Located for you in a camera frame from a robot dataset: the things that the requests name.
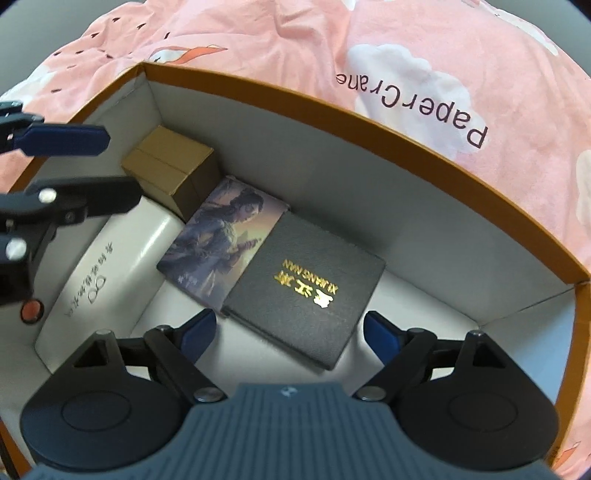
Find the pink fabric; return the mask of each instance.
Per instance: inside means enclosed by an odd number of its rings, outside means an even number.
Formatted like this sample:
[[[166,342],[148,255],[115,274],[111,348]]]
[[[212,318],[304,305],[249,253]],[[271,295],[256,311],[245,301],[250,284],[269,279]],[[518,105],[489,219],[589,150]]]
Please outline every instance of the pink fabric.
[[[591,268],[591,79],[539,29],[484,1],[128,3],[3,98],[66,121],[142,60],[246,76],[370,116],[482,178]],[[0,189],[28,162],[5,155]],[[579,411],[566,446],[558,472],[570,480],[591,466],[591,411]]]

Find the metal screw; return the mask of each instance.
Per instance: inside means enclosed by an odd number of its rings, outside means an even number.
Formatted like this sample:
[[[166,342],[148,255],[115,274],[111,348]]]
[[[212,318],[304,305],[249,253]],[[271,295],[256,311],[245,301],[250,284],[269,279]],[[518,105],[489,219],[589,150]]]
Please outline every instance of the metal screw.
[[[363,401],[380,401],[386,398],[386,391],[381,387],[361,387],[357,390],[357,397]]]
[[[57,192],[54,189],[43,189],[39,192],[39,201],[41,203],[53,203],[57,197]]]
[[[223,392],[217,387],[204,387],[199,388],[193,396],[202,403],[214,403],[223,398]]]
[[[13,238],[6,246],[6,258],[12,262],[22,260],[27,253],[27,242],[22,238]]]

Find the illustrated cover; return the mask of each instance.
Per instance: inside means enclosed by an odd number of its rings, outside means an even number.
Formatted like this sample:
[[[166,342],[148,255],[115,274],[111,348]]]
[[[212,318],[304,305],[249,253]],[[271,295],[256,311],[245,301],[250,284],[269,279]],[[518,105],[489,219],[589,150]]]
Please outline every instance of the illustrated cover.
[[[218,312],[288,205],[233,177],[207,197],[157,265],[164,276]]]

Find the book cover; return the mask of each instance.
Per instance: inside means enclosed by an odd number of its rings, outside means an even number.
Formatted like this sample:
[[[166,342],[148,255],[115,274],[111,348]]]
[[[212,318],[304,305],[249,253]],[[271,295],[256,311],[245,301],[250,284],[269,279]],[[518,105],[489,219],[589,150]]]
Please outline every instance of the book cover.
[[[285,212],[222,311],[331,370],[384,268],[375,255]]]
[[[287,209],[286,203],[226,177],[187,222],[157,268],[178,288],[219,312]]]

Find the ribbed surface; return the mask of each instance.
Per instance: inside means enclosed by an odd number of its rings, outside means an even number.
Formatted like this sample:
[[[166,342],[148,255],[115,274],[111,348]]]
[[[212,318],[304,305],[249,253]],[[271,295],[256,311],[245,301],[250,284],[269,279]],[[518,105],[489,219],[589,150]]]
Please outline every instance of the ribbed surface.
[[[246,385],[200,405],[175,439],[137,465],[75,475],[42,466],[27,480],[556,480],[541,462],[512,472],[468,472],[429,456],[387,406],[347,397],[337,384]]]

